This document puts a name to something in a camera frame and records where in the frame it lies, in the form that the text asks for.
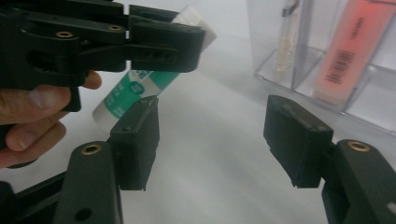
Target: lip gloss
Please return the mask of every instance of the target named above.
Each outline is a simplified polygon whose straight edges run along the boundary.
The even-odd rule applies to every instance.
[[[385,33],[395,6],[348,0],[323,59],[314,97],[343,105]]]

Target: white surface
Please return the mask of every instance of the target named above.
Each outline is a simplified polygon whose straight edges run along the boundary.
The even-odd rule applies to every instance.
[[[179,76],[161,94],[157,159],[147,191],[121,193],[125,223],[327,223],[321,189],[293,188],[262,137],[270,93],[291,97],[327,122],[335,129],[334,141],[368,142],[396,167],[394,138],[327,113],[253,77],[245,1],[128,3],[174,11],[191,4],[218,39],[202,54],[195,72]],[[0,178],[16,191],[28,188],[64,171],[74,148],[106,140],[91,112],[122,75],[103,74],[99,91],[81,90],[83,109],[64,119],[65,139],[26,168],[1,170]]]

